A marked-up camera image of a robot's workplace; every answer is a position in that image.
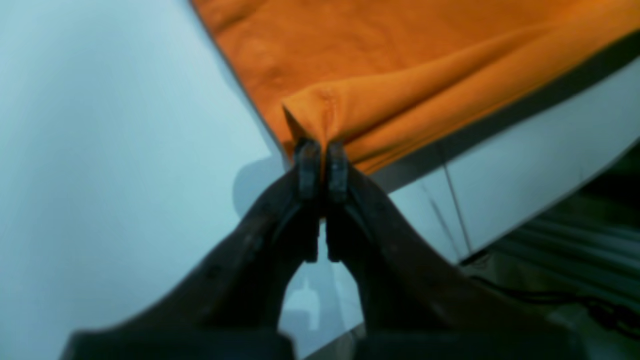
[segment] cloth fold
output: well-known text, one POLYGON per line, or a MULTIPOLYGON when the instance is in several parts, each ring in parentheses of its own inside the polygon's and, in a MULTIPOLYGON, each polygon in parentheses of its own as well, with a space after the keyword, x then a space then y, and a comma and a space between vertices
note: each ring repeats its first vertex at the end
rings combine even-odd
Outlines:
POLYGON ((193 4, 289 155, 300 136, 343 141, 365 173, 640 29, 639 0, 193 4))

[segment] black cable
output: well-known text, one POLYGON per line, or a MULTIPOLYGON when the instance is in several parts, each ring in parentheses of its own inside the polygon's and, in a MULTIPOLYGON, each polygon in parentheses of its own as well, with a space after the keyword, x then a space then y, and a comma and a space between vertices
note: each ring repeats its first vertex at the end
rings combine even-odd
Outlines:
POLYGON ((589 316, 604 329, 617 331, 633 340, 640 340, 640 315, 627 306, 614 304, 600 297, 576 295, 565 291, 523 291, 505 288, 480 276, 471 276, 470 279, 515 300, 529 304, 580 304, 588 310, 589 316))

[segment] orange cloth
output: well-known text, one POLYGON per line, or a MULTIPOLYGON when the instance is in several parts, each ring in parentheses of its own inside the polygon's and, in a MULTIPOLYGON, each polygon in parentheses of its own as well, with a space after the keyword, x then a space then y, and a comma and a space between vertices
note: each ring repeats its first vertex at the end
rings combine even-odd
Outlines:
POLYGON ((343 140, 366 173, 640 29, 640 0, 193 4, 289 155, 301 135, 343 140))

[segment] orange fabric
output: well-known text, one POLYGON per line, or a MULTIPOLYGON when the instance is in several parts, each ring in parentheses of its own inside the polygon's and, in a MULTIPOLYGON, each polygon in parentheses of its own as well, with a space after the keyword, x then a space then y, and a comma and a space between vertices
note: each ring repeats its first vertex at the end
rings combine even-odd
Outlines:
POLYGON ((193 4, 289 155, 301 135, 343 140, 366 173, 640 29, 640 0, 193 4))

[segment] white table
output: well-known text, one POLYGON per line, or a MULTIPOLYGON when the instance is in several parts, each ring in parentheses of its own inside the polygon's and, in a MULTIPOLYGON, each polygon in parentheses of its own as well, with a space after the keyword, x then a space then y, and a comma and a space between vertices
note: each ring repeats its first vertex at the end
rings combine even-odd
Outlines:
MULTIPOLYGON (((4 0, 0 29, 0 359, 52 359, 70 331, 169 291, 286 164, 187 1, 4 0)), ((638 94, 636 63, 455 158, 429 147, 374 178, 455 263, 635 141, 638 94)), ((320 251, 280 321, 299 356, 362 322, 320 251)))

